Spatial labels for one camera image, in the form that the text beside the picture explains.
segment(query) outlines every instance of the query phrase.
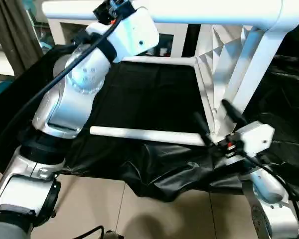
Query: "black cloth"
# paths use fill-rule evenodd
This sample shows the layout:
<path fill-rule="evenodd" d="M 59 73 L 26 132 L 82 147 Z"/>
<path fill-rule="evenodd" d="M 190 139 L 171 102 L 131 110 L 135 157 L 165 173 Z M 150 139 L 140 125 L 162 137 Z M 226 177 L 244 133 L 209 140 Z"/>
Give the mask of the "black cloth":
<path fill-rule="evenodd" d="M 51 80 L 57 57 L 71 50 L 53 49 L 0 95 L 0 130 L 26 99 Z M 286 67 L 280 62 L 271 65 L 244 115 L 276 129 L 266 155 L 271 166 L 299 190 L 299 66 L 295 63 L 288 72 L 282 69 Z M 17 132 L 30 123 L 36 107 L 29 109 L 1 146 L 1 172 L 18 145 Z M 225 167 L 222 159 L 206 148 L 89 134 L 92 125 L 198 132 L 192 119 L 195 111 L 203 114 L 193 68 L 114 64 L 94 100 L 88 122 L 73 142 L 63 173 L 124 180 L 138 196 L 166 202 L 189 189 L 242 193 L 237 177 L 241 165 Z"/>

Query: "curtain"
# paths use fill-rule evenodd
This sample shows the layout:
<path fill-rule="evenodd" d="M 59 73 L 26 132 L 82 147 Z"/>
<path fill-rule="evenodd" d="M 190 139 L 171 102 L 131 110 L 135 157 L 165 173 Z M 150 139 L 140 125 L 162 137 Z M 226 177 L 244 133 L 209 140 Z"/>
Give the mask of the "curtain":
<path fill-rule="evenodd" d="M 22 0 L 0 0 L 0 43 L 16 77 L 43 55 Z"/>

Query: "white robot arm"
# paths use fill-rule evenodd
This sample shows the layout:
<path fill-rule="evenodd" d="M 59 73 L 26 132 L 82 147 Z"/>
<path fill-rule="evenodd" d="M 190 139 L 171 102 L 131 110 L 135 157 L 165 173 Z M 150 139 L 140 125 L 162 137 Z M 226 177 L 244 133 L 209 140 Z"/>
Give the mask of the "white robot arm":
<path fill-rule="evenodd" d="M 64 166 L 65 152 L 89 118 L 111 63 L 158 44 L 158 31 L 145 8 L 134 9 L 128 0 L 107 0 L 95 12 L 100 22 L 86 28 L 91 41 L 111 28 L 102 23 L 111 21 L 116 28 L 44 95 L 0 181 L 0 239 L 29 238 L 33 227 L 53 215 L 61 187 L 56 177 Z M 72 55 L 58 59 L 54 75 L 89 46 L 80 44 Z"/>

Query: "white pipe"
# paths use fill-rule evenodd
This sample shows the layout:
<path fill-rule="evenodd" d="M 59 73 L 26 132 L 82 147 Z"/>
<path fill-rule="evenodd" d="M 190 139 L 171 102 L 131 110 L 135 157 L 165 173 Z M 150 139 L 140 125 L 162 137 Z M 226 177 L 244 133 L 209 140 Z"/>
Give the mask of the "white pipe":
<path fill-rule="evenodd" d="M 102 135 L 118 138 L 132 138 L 147 141 L 157 141 L 174 144 L 187 144 L 205 146 L 201 137 L 197 133 L 182 133 L 182 132 L 168 132 L 168 131 L 155 131 L 131 128 L 112 128 L 92 126 L 90 134 Z"/>
<path fill-rule="evenodd" d="M 102 0 L 47 1 L 48 18 L 96 20 L 93 10 Z M 253 25 L 290 31 L 299 24 L 299 0 L 135 0 L 155 22 Z"/>
<path fill-rule="evenodd" d="M 131 56 L 131 57 L 124 57 L 123 61 L 194 66 L 194 64 L 196 63 L 196 58 L 195 57 Z"/>

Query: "black cable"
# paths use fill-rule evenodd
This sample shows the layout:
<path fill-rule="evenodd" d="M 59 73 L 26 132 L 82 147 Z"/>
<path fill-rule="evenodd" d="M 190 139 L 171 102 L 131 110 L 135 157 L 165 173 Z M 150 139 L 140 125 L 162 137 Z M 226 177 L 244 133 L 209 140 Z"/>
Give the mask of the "black cable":
<path fill-rule="evenodd" d="M 297 202 L 294 199 L 294 195 L 299 198 L 299 193 L 296 192 L 292 187 L 290 187 L 288 185 L 288 183 L 285 183 L 275 172 L 273 172 L 272 170 L 270 170 L 270 169 L 266 168 L 265 166 L 261 165 L 260 163 L 258 163 L 257 161 L 255 161 L 252 157 L 249 157 L 246 154 L 246 152 L 239 152 L 239 154 L 241 156 L 243 156 L 244 158 L 246 158 L 252 164 L 254 164 L 254 165 L 262 168 L 266 172 L 268 172 L 270 175 L 272 175 L 285 188 L 285 190 L 287 191 L 287 193 L 289 194 L 289 196 L 292 197 L 292 202 L 293 202 L 293 205 L 294 205 L 294 208 L 295 208 L 295 212 L 296 212 L 296 216 L 297 216 L 297 219 L 298 219 L 298 222 L 299 222 L 299 208 L 298 208 Z"/>
<path fill-rule="evenodd" d="M 100 239 L 103 239 L 104 238 L 104 227 L 103 226 L 97 226 L 96 228 L 88 231 L 87 233 L 84 233 L 74 239 L 82 239 L 82 238 L 86 238 L 87 236 L 89 236 L 90 234 L 98 231 L 99 229 L 101 229 L 101 236 L 100 236 Z"/>
<path fill-rule="evenodd" d="M 3 143 L 6 134 L 9 130 L 17 124 L 22 115 L 26 112 L 26 109 L 31 106 L 37 99 L 42 97 L 46 92 L 48 92 L 54 85 L 56 85 L 59 81 L 61 81 L 74 67 L 76 67 L 85 57 L 87 57 L 93 50 L 95 50 L 100 42 L 107 38 L 115 28 L 122 21 L 123 16 L 119 15 L 116 19 L 115 23 L 100 37 L 98 38 L 91 46 L 89 46 L 85 51 L 79 55 L 73 62 L 71 62 L 63 71 L 61 71 L 52 81 L 50 81 L 45 87 L 43 87 L 38 93 L 36 93 L 28 102 L 26 102 L 21 109 L 14 115 L 14 117 L 10 120 L 7 126 L 4 128 L 2 133 L 0 134 L 0 145 Z"/>

